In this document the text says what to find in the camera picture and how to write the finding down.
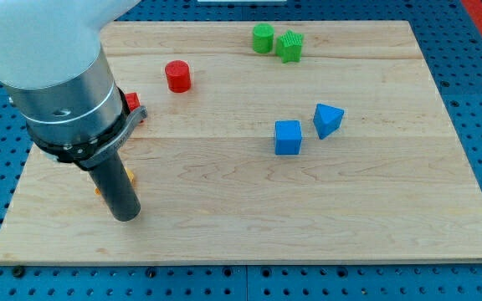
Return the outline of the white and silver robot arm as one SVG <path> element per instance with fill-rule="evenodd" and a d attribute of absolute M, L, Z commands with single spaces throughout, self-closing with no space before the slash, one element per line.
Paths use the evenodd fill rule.
<path fill-rule="evenodd" d="M 87 171 L 125 143 L 131 112 L 100 41 L 139 0 L 0 0 L 0 82 L 34 143 Z"/>

